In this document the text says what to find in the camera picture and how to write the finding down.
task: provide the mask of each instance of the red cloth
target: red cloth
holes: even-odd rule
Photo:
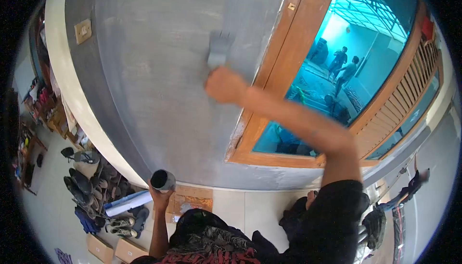
[[[424,17],[424,23],[422,25],[422,33],[426,36],[426,40],[433,38],[433,26],[434,23],[428,17]]]

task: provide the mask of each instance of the ceiling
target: ceiling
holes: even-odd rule
[[[405,42],[407,32],[384,0],[332,0],[330,10],[349,24],[363,26]]]

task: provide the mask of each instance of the tiled floor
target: tiled floor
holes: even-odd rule
[[[68,163],[61,155],[63,148],[72,146],[71,142],[63,140],[59,134],[40,131],[40,139],[48,147],[43,159],[42,168],[33,179],[38,187],[37,196],[23,191],[23,207],[29,218],[31,228],[35,231],[45,252],[55,263],[59,263],[54,249],[59,248],[70,254],[72,261],[78,264],[99,264],[95,256],[86,247],[86,234],[74,215],[75,203],[72,195],[66,189],[62,178],[68,175],[73,162]],[[230,192],[215,190],[213,192],[213,212],[220,216],[230,226],[234,226],[248,237],[259,230],[278,248],[284,251],[288,241],[284,230],[278,225],[284,209],[290,207],[303,192]],[[152,210],[153,203],[146,205]],[[148,216],[145,230],[139,239],[133,239],[137,244],[148,249],[151,243],[153,220]],[[169,236],[175,231],[175,225],[167,224]],[[101,238],[116,246],[118,237],[101,232]],[[114,258],[113,263],[120,263]]]

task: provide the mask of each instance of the cardboard box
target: cardboard box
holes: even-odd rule
[[[87,248],[89,252],[100,259],[104,264],[111,264],[114,250],[98,236],[87,234]]]
[[[143,247],[122,238],[119,239],[115,251],[115,256],[125,263],[131,263],[138,257],[149,255],[149,252]]]
[[[185,211],[194,208],[211,212],[213,190],[177,185],[165,211],[165,221],[176,224]],[[153,219],[155,219],[156,213],[153,212],[152,214]]]

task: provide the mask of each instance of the glass window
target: glass window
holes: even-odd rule
[[[286,99],[349,126],[393,70],[416,10],[417,0],[332,0]],[[276,122],[253,151],[317,155]]]
[[[436,92],[439,88],[439,72],[436,71],[435,76],[433,77],[430,86],[423,95],[420,102],[415,106],[415,108],[410,112],[410,116],[404,121],[399,129],[386,140],[377,150],[375,150],[367,160],[378,160],[384,154],[386,154],[392,147],[394,147],[407,133],[413,128],[413,126],[420,120],[424,115],[424,112],[427,110],[431,101],[436,95]]]

